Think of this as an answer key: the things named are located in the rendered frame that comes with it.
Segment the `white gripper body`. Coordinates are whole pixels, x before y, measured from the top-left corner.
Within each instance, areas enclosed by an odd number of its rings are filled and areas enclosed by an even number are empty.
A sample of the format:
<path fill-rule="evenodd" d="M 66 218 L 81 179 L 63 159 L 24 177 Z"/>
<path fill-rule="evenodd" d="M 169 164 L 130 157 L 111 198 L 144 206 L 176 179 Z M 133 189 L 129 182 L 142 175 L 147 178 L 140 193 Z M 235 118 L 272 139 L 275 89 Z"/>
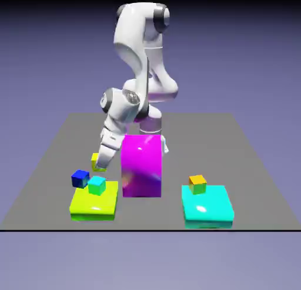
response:
<path fill-rule="evenodd" d="M 99 169 L 106 169 L 109 166 L 113 157 L 115 156 L 116 152 L 117 150 L 105 146 L 104 144 L 100 144 L 95 166 Z"/>

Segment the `small blue cube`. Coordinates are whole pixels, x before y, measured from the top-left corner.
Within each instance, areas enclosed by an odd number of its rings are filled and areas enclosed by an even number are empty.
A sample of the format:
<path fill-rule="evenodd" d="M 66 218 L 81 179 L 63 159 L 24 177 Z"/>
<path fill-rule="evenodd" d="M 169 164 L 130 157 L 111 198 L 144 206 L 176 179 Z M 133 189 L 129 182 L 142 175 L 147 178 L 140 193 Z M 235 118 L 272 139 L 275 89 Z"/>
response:
<path fill-rule="evenodd" d="M 80 169 L 71 175 L 72 186 L 74 188 L 86 187 L 89 179 L 90 179 L 89 172 Z"/>

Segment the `large yellow-green box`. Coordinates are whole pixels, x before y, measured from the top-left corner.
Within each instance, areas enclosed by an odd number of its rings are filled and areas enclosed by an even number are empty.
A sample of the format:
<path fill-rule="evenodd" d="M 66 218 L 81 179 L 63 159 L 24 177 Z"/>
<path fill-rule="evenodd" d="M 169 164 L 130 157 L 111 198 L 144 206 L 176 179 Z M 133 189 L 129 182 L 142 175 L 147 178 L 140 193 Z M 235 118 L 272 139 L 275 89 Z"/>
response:
<path fill-rule="evenodd" d="M 76 188 L 69 212 L 73 221 L 113 221 L 118 200 L 118 181 L 106 181 L 101 195 L 90 194 L 88 186 Z"/>

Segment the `small yellow cube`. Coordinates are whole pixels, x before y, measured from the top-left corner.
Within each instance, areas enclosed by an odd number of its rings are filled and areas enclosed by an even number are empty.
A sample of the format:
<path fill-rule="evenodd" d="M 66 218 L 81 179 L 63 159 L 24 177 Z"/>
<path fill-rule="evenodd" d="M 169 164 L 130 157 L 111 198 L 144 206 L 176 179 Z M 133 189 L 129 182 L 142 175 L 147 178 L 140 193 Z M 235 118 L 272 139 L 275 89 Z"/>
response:
<path fill-rule="evenodd" d="M 105 172 L 106 171 L 106 165 L 102 162 L 102 160 L 99 158 L 98 153 L 93 153 L 91 156 L 91 167 L 92 170 L 95 172 Z"/>

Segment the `large cyan box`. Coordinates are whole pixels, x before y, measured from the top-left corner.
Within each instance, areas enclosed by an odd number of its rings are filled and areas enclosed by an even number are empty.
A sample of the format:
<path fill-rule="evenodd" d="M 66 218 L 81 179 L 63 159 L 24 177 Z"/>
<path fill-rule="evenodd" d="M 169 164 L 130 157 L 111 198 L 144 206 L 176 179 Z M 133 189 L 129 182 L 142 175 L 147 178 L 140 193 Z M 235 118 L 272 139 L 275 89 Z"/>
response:
<path fill-rule="evenodd" d="M 208 185 L 205 193 L 197 195 L 182 185 L 182 206 L 187 229 L 232 227 L 235 213 L 223 185 Z"/>

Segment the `small orange cube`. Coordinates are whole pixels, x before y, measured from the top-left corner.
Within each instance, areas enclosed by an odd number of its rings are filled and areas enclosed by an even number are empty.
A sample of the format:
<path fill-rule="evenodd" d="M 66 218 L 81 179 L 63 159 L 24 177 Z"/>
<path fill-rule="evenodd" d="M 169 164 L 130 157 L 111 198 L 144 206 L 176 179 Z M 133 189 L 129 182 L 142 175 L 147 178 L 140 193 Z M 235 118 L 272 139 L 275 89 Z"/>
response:
<path fill-rule="evenodd" d="M 189 188 L 193 195 L 204 194 L 206 192 L 207 181 L 203 175 L 189 176 Z"/>

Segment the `small cyan cube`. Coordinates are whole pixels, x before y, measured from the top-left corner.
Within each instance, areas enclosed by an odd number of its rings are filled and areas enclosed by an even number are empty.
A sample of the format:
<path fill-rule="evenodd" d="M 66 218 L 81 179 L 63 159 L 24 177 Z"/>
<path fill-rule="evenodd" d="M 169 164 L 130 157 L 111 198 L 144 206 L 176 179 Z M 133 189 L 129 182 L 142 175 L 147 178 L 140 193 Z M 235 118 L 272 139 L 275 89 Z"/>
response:
<path fill-rule="evenodd" d="M 93 176 L 88 181 L 88 191 L 90 194 L 100 196 L 106 189 L 106 178 Z"/>

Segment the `large magenta box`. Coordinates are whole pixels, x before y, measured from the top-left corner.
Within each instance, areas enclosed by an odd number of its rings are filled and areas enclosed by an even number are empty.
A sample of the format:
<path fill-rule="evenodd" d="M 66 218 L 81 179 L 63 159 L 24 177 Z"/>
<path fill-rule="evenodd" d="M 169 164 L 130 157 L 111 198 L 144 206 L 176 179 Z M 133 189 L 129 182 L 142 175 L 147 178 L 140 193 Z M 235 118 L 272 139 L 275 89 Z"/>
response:
<path fill-rule="evenodd" d="M 159 198 L 162 194 L 160 135 L 126 135 L 120 153 L 125 198 Z"/>

